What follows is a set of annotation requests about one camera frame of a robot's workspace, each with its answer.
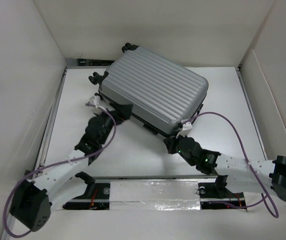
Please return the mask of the grey hard-shell suitcase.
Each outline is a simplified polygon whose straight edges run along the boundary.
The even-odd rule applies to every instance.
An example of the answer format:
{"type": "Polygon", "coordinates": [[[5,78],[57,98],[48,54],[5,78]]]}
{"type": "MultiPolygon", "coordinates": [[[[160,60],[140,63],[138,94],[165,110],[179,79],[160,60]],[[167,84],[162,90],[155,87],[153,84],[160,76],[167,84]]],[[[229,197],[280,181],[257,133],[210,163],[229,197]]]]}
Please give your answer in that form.
{"type": "Polygon", "coordinates": [[[103,74],[88,78],[101,98],[132,105],[131,115],[164,137],[200,112],[209,89],[205,77],[142,46],[127,42],[121,50],[103,74]]]}

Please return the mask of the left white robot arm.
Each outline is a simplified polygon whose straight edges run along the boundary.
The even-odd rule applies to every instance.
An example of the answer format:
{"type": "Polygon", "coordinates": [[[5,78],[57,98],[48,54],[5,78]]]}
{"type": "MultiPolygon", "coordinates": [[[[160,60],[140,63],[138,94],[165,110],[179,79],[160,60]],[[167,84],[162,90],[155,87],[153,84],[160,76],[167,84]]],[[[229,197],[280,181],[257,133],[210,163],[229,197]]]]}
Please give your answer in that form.
{"type": "Polygon", "coordinates": [[[77,192],[83,198],[94,194],[95,180],[85,170],[112,143],[117,126],[131,117],[132,104],[111,104],[112,110],[100,105],[90,118],[85,133],[66,160],[41,167],[18,181],[10,193],[5,211],[21,222],[30,232],[40,230],[49,220],[54,196],[74,177],[83,181],[77,192]]]}

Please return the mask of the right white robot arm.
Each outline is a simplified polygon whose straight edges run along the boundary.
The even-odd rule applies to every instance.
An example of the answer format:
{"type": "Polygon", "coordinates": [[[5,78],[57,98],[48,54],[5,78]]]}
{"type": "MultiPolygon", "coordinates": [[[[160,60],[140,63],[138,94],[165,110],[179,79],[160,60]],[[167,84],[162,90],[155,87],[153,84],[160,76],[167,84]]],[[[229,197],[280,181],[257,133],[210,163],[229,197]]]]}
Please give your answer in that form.
{"type": "Polygon", "coordinates": [[[169,154],[179,154],[199,172],[216,176],[214,191],[220,197],[249,192],[274,195],[286,202],[286,156],[246,161],[204,149],[187,136],[166,137],[163,142],[169,154]]]}

